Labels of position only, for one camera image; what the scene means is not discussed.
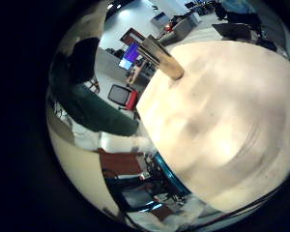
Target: person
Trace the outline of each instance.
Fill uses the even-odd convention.
[[[261,20],[246,0],[219,0],[214,7],[219,20],[248,24],[252,30],[260,33]]]

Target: monitor screen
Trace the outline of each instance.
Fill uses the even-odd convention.
[[[138,44],[132,43],[128,47],[121,61],[119,62],[119,66],[124,68],[125,70],[128,70],[139,55],[137,49]]]

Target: red chair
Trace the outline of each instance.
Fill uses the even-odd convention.
[[[113,84],[107,98],[123,107],[119,109],[134,110],[137,103],[137,91],[130,86],[124,87]]]

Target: desk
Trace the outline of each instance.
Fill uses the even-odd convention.
[[[128,84],[139,83],[140,85],[146,86],[153,76],[155,70],[149,69],[149,62],[143,61],[140,67],[134,66],[131,75],[127,78]]]

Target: white table surface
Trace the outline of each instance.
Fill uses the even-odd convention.
[[[249,43],[188,43],[171,54],[178,81],[160,70],[137,109],[159,152],[199,198],[231,212],[290,172],[290,63]]]

